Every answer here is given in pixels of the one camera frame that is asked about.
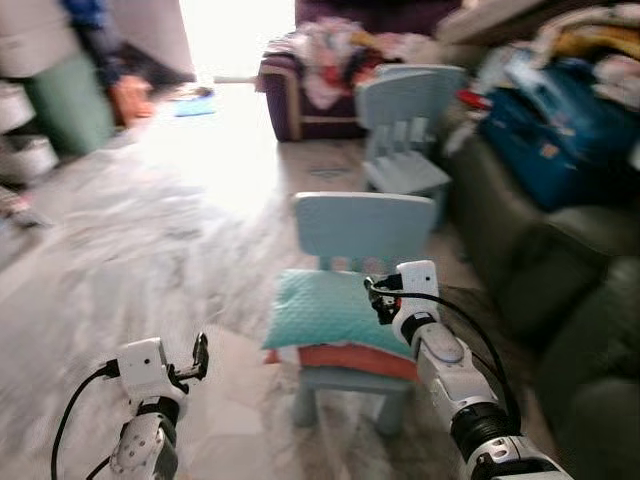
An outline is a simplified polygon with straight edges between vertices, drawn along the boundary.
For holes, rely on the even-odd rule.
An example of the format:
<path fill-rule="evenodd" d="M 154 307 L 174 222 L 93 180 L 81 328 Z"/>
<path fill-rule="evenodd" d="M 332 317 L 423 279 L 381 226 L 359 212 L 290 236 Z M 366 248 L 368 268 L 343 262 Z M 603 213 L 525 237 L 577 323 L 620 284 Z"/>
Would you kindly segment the teal dotted pillow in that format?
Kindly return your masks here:
<path fill-rule="evenodd" d="M 262 348 L 364 346 L 408 358 L 411 348 L 381 325 L 351 271 L 284 270 L 276 278 L 273 312 Z"/>

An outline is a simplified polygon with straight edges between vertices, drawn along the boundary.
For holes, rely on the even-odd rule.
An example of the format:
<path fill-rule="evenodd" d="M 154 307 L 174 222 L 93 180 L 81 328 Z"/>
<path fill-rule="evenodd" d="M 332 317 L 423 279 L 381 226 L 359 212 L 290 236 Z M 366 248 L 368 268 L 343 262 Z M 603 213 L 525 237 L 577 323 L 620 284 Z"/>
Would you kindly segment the grey-green leather sofa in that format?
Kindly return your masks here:
<path fill-rule="evenodd" d="M 575 480 L 640 480 L 637 201 L 541 210 L 477 128 L 440 164 L 463 250 L 534 356 L 559 461 Z"/>

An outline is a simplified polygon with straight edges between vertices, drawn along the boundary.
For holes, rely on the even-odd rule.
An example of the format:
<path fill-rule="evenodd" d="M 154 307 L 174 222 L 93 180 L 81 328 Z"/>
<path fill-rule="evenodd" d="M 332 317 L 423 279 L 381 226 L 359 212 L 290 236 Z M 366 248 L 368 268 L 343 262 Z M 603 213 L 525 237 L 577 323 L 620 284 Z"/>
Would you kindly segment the orange cushion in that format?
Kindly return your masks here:
<path fill-rule="evenodd" d="M 262 347 L 265 364 L 289 364 L 301 367 L 335 367 L 357 372 L 388 376 L 406 381 L 417 381 L 415 364 L 401 355 L 393 355 L 360 344 L 340 346 L 285 346 Z"/>

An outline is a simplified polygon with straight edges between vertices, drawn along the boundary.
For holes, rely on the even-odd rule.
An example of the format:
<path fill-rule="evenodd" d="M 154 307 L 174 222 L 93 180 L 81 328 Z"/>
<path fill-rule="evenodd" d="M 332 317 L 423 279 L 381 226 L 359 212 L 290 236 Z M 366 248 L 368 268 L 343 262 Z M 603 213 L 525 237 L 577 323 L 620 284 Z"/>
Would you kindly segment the light blue plastic child chair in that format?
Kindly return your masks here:
<path fill-rule="evenodd" d="M 451 178 L 431 160 L 435 128 L 465 86 L 451 65 L 383 64 L 357 87 L 358 124 L 365 128 L 364 170 L 372 191 L 430 198 L 433 227 L 442 228 Z"/>
<path fill-rule="evenodd" d="M 435 214 L 434 202 L 417 196 L 303 192 L 294 197 L 298 242 L 303 252 L 317 260 L 317 268 L 312 270 L 356 273 L 364 279 L 369 266 L 375 266 L 379 273 L 393 273 L 401 262 L 424 259 Z M 392 428 L 381 412 L 383 396 L 357 392 L 381 399 L 374 421 L 376 433 L 396 435 L 401 431 L 415 381 L 408 383 L 411 390 L 404 397 L 398 428 Z M 294 419 L 294 424 L 315 424 L 320 390 L 315 394 L 315 419 L 305 425 Z"/>

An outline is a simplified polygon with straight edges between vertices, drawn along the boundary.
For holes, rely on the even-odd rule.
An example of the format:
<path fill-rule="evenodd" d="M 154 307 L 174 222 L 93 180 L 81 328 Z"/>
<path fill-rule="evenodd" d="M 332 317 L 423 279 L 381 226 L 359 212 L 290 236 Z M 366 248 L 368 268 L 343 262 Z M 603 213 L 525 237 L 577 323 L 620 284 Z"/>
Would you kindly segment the small red item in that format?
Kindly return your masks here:
<path fill-rule="evenodd" d="M 456 92 L 456 97 L 470 110 L 486 111 L 492 109 L 492 100 L 485 93 L 472 90 L 460 90 Z"/>

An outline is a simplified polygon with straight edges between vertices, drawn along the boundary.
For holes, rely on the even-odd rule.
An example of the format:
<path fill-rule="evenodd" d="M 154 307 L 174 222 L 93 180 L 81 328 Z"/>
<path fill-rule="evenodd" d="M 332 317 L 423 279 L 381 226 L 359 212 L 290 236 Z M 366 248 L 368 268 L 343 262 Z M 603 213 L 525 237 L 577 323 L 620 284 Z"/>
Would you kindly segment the blue fabric bag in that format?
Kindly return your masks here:
<path fill-rule="evenodd" d="M 639 187 L 630 157 L 639 115 L 596 95 L 588 63 L 532 67 L 517 47 L 504 64 L 511 87 L 488 93 L 492 108 L 477 131 L 544 211 L 623 204 Z"/>

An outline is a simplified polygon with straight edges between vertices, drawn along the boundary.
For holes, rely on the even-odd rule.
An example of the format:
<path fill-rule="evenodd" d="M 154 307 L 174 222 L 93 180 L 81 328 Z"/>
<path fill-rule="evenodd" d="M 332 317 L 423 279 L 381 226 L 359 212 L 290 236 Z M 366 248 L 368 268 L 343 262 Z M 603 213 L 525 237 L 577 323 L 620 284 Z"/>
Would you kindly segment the pink and white clothes pile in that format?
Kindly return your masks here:
<path fill-rule="evenodd" d="M 271 44 L 302 67 L 308 102 L 328 110 L 370 81 L 380 65 L 428 64 L 439 59 L 439 44 L 417 33 L 371 33 L 360 23 L 338 17 L 305 22 Z"/>

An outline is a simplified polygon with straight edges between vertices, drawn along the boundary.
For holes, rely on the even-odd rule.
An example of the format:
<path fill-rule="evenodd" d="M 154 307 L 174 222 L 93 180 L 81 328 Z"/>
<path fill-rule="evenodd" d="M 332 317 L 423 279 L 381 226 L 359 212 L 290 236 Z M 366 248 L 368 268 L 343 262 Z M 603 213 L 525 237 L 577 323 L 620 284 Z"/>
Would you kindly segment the small blue cloth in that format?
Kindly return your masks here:
<path fill-rule="evenodd" d="M 179 93 L 172 100 L 174 116 L 204 116 L 214 114 L 215 91 L 200 87 L 187 93 Z"/>

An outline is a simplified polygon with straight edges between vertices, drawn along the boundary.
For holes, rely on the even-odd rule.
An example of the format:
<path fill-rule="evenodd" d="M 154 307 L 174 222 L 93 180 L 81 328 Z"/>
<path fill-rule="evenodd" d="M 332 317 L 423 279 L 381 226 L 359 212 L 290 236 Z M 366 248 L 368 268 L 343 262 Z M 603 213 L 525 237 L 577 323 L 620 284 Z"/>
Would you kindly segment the brown wooden ledge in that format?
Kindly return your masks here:
<path fill-rule="evenodd" d="M 605 0 L 463 0 L 436 24 L 439 44 L 494 46 L 534 36 L 541 24 Z"/>

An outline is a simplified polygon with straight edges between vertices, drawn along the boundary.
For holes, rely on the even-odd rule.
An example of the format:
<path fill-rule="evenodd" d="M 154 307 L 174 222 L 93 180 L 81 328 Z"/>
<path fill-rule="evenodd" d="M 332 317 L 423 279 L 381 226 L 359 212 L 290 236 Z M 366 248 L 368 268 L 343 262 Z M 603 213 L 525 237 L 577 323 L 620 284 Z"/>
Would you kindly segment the yellow and white clothes heap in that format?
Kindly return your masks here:
<path fill-rule="evenodd" d="M 596 95 L 640 110 L 640 5 L 589 6 L 548 20 L 530 46 L 527 65 L 545 69 L 559 59 L 588 61 Z"/>

